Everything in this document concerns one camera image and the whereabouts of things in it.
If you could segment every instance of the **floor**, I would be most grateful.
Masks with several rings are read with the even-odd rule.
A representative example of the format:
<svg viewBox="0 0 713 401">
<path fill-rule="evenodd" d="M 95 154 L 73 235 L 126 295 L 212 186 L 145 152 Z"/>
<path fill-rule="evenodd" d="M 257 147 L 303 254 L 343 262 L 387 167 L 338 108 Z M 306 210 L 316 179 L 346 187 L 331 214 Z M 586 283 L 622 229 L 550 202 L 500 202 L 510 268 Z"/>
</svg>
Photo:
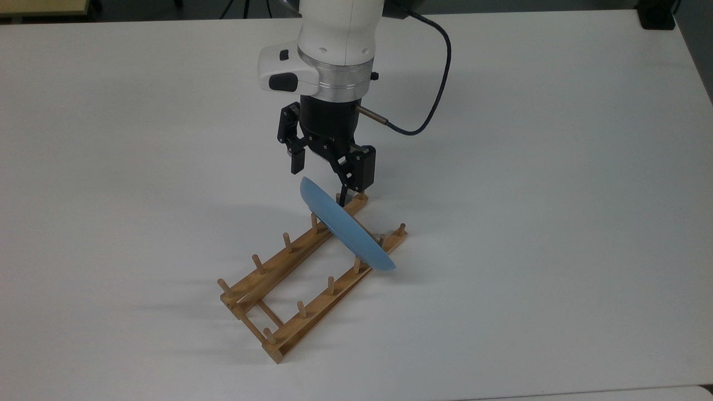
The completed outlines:
<svg viewBox="0 0 713 401">
<path fill-rule="evenodd" d="M 245 2 L 250 4 L 248 18 L 269 18 L 268 3 L 274 18 L 295 18 L 296 13 L 282 5 L 283 0 L 234 0 L 226 19 L 242 18 Z M 101 0 L 102 12 L 93 12 L 90 21 L 162 21 L 181 19 L 218 19 L 230 0 L 184 0 L 176 8 L 173 0 Z M 426 0 L 422 14 L 488 13 L 511 11 L 564 11 L 631 9 L 637 0 Z M 87 21 L 64 17 L 62 20 Z M 676 20 L 685 37 L 708 96 L 713 102 L 713 0 L 681 0 Z M 25 19 L 24 23 L 56 22 L 57 19 Z"/>
</svg>

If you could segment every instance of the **blue plate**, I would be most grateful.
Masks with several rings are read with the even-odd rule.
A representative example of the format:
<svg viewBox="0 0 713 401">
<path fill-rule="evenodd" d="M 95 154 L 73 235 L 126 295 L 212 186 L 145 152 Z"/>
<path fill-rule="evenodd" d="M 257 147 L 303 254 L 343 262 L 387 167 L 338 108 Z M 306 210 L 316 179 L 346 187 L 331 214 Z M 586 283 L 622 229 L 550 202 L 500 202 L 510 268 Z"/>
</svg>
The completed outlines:
<svg viewBox="0 0 713 401">
<path fill-rule="evenodd" d="M 364 263 L 382 271 L 396 268 L 371 235 L 312 180 L 302 178 L 299 194 L 309 209 Z"/>
</svg>

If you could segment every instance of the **black object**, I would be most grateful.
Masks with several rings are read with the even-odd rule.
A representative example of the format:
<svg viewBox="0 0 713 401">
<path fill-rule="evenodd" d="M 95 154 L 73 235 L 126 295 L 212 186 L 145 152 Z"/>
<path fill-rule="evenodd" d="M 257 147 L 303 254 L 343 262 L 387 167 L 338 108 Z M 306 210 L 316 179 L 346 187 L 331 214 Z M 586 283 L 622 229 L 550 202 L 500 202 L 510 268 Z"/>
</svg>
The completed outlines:
<svg viewBox="0 0 713 401">
<path fill-rule="evenodd" d="M 294 73 L 276 73 L 270 76 L 267 84 L 273 91 L 294 92 L 297 90 L 297 76 Z"/>
<path fill-rule="evenodd" d="M 344 207 L 344 205 L 347 204 L 347 194 L 349 193 L 349 188 L 342 186 L 342 190 L 339 192 L 339 199 L 337 199 L 337 203 L 339 206 Z"/>
<path fill-rule="evenodd" d="M 90 0 L 89 4 L 91 4 L 91 8 L 98 13 L 104 10 L 104 5 L 101 3 L 101 0 Z"/>
<path fill-rule="evenodd" d="M 292 158 L 292 174 L 304 168 L 304 148 L 308 147 L 329 162 L 343 187 L 363 192 L 374 183 L 376 149 L 354 142 L 359 122 L 356 106 L 360 103 L 361 99 L 332 103 L 300 96 L 299 103 L 282 109 L 277 140 L 286 145 Z M 297 137 L 297 124 L 302 138 Z"/>
<path fill-rule="evenodd" d="M 223 10 L 223 13 L 220 15 L 220 18 L 219 18 L 219 19 L 225 18 L 225 14 L 227 14 L 227 11 L 230 10 L 230 6 L 232 6 L 233 1 L 234 1 L 234 0 L 230 0 L 230 1 L 227 3 L 227 6 L 225 6 L 225 10 Z"/>
<path fill-rule="evenodd" d="M 672 9 L 677 2 L 680 4 L 680 0 L 639 0 L 634 8 L 639 14 L 641 27 L 649 30 L 672 31 L 676 27 L 673 18 L 675 11 Z"/>
<path fill-rule="evenodd" d="M 384 3 L 384 11 L 381 15 L 393 19 L 405 19 L 409 16 L 409 13 L 404 11 L 403 8 L 413 11 L 425 2 L 426 0 L 401 0 L 399 2 L 400 5 L 396 5 L 387 1 Z"/>
<path fill-rule="evenodd" d="M 242 9 L 242 19 L 247 19 L 247 10 L 250 9 L 250 0 L 245 0 L 245 7 Z"/>
</svg>

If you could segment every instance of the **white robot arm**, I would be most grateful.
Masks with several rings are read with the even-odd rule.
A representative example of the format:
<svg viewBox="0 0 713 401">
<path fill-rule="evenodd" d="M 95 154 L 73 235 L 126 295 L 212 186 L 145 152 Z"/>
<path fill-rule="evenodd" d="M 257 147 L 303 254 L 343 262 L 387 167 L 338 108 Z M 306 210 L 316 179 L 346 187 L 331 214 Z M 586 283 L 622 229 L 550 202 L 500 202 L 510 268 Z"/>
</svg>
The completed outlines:
<svg viewBox="0 0 713 401">
<path fill-rule="evenodd" d="M 400 133 L 415 135 L 430 121 L 448 74 L 451 51 L 445 31 L 411 9 L 389 1 L 393 4 L 385 8 L 384 0 L 300 0 L 302 30 L 298 40 L 268 46 L 258 60 L 261 88 L 300 95 L 299 102 L 281 110 L 277 133 L 278 141 L 287 146 L 292 157 L 292 173 L 304 168 L 305 148 L 309 148 L 329 162 L 342 182 L 344 195 L 347 189 L 363 192 L 374 183 L 376 149 L 354 142 L 359 114 Z M 404 0 L 409 7 L 422 1 Z M 374 34 L 382 14 L 396 18 L 410 15 L 436 27 L 446 39 L 448 59 L 441 88 L 429 117 L 416 131 L 405 131 L 361 107 L 370 82 L 379 77 L 372 66 Z M 301 138 L 297 136 L 298 125 Z"/>
</svg>

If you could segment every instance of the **wooden peg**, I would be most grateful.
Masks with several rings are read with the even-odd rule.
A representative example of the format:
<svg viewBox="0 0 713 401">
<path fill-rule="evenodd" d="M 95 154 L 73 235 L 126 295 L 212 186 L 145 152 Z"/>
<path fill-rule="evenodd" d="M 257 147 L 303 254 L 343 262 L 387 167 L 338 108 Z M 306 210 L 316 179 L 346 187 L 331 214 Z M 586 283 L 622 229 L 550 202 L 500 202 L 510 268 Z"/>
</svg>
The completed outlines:
<svg viewBox="0 0 713 401">
<path fill-rule="evenodd" d="M 289 234 L 284 233 L 282 234 L 282 239 L 284 240 L 284 249 L 287 250 L 287 253 L 292 253 L 292 242 L 289 241 Z"/>
<path fill-rule="evenodd" d="M 275 335 L 272 334 L 272 331 L 270 331 L 269 328 L 265 328 L 262 332 L 265 334 L 265 337 L 267 338 L 267 341 L 268 341 L 270 344 L 276 344 L 276 343 L 277 343 L 277 340 L 275 339 Z"/>
<path fill-rule="evenodd" d="M 334 295 L 334 277 L 327 278 L 327 295 Z"/>
<path fill-rule="evenodd" d="M 307 310 L 304 309 L 302 301 L 297 301 L 297 309 L 299 309 L 299 315 L 302 316 L 302 319 L 307 319 Z"/>
<path fill-rule="evenodd" d="M 317 227 L 317 215 L 313 213 L 310 218 L 312 219 L 312 233 L 319 234 L 319 227 Z"/>
<path fill-rule="evenodd" d="M 359 256 L 354 256 L 354 274 L 359 274 L 360 270 L 361 270 L 361 259 L 359 259 Z"/>
<path fill-rule="evenodd" d="M 255 262 L 255 268 L 257 269 L 257 272 L 260 274 L 265 274 L 265 268 L 262 267 L 262 262 L 260 262 L 260 256 L 253 255 L 252 261 Z"/>
<path fill-rule="evenodd" d="M 396 230 L 394 234 L 398 235 L 399 237 L 403 237 L 406 232 L 406 224 L 401 223 L 399 226 L 399 229 Z"/>
<path fill-rule="evenodd" d="M 235 297 L 235 293 L 230 289 L 230 286 L 227 283 L 225 283 L 225 280 L 223 280 L 222 278 L 219 278 L 218 285 L 222 288 L 223 292 L 227 296 L 229 296 L 231 298 Z"/>
</svg>

